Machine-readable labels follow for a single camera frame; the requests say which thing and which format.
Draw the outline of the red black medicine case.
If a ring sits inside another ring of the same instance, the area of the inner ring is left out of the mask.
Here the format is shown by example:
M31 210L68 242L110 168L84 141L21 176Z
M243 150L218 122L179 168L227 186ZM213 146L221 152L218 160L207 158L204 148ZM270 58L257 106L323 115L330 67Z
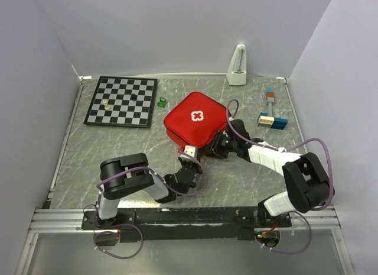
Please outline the red black medicine case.
M167 136L180 147L203 148L226 124L226 107L201 92L191 92L164 118Z

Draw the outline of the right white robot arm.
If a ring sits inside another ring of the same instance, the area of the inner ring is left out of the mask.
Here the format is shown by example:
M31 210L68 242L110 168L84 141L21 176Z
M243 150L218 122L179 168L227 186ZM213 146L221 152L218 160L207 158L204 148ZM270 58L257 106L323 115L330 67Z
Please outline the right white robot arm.
M218 130L205 146L208 156L225 159L229 153L250 163L267 167L280 174L286 191L272 195L258 203L258 220L265 227L272 226L278 217L290 213L307 213L330 204L334 186L319 158L314 153L299 154L276 148L259 139L251 139L244 122L230 121L225 130Z

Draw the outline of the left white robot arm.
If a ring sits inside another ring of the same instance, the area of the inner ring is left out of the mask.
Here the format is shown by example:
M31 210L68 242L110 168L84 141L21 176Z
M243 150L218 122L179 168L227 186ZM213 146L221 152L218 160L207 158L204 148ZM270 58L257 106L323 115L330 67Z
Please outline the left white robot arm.
M158 203L189 195L196 187L194 178L204 171L201 154L196 147L186 146L178 157L181 168L174 174L160 176L149 167L146 154L138 153L112 158L100 164L100 183L94 224L109 229L116 223L118 205L122 198L145 191Z

